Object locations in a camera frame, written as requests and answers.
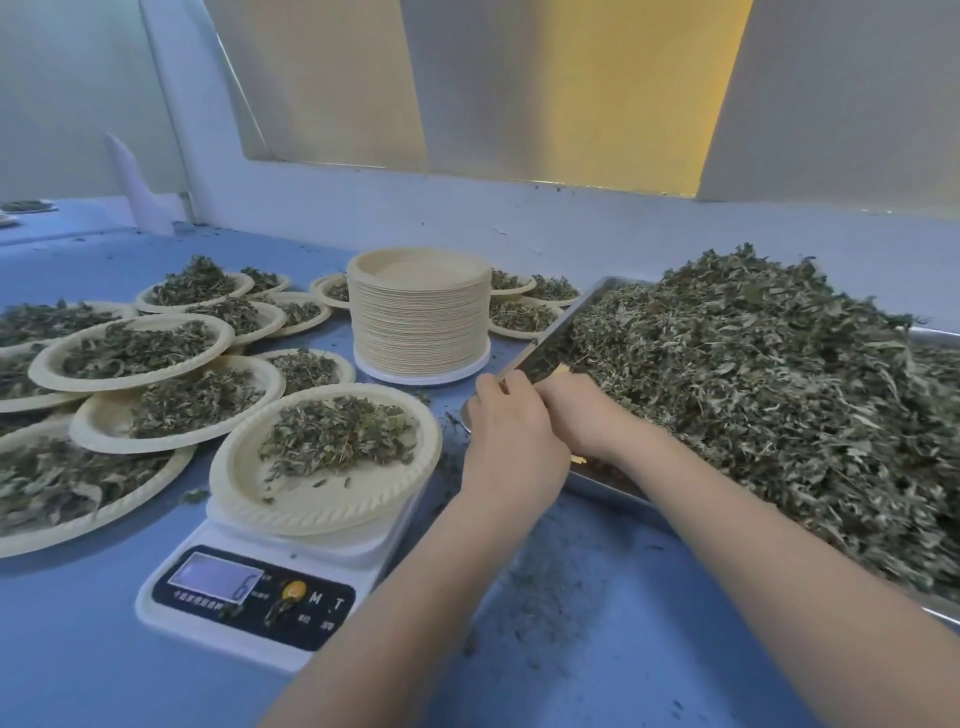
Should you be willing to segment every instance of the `blue table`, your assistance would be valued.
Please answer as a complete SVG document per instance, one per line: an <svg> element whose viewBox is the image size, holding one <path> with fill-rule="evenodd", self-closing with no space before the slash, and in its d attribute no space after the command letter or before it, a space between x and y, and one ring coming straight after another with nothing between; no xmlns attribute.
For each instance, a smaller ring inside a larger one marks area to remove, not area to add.
<svg viewBox="0 0 960 728"><path fill-rule="evenodd" d="M345 251L181 228L0 247L0 306L57 298L131 301L192 254L310 280L343 269ZM350 358L343 314L274 348L313 346ZM496 339L498 370L520 349ZM470 382L430 390L451 462L465 434L456 414ZM0 562L0 724L247 726L287 678L179 643L142 626L137 589L203 519L181 494L205 485L218 442L201 447L166 491L75 541ZM459 487L438 470L401 546L409 550ZM426 725L800 728L816 721L726 597L674 536L564 495L494 585L470 648L454 656Z"/></svg>

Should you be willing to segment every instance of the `stainless steel tray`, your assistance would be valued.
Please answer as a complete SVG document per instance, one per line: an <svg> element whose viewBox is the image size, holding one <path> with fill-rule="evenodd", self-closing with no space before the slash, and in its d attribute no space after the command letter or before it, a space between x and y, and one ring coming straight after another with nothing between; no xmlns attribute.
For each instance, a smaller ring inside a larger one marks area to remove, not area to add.
<svg viewBox="0 0 960 728"><path fill-rule="evenodd" d="M646 281L618 277L598 280L543 333L539 341L531 342L513 361L504 367L500 375L503 376L512 369L520 369L530 375L531 378L539 379L552 372L561 361L559 358L554 358L551 351L556 342L565 335L576 315L608 291L625 283L638 282ZM910 334L917 341L922 341L931 346L960 349L960 334L938 331L933 328L913 328ZM461 407L460 419L464 429L469 432L470 422L466 402ZM666 519L643 491L637 488L631 480L613 469L603 466L597 467L589 462L583 465L573 464L570 467L570 477L567 479L564 488L578 496L589 498L616 510L632 513L644 522L672 530ZM908 593L928 613L951 623L955 628L960 628L960 605L941 599L938 596L923 595L913 591L908 591Z"/></svg>

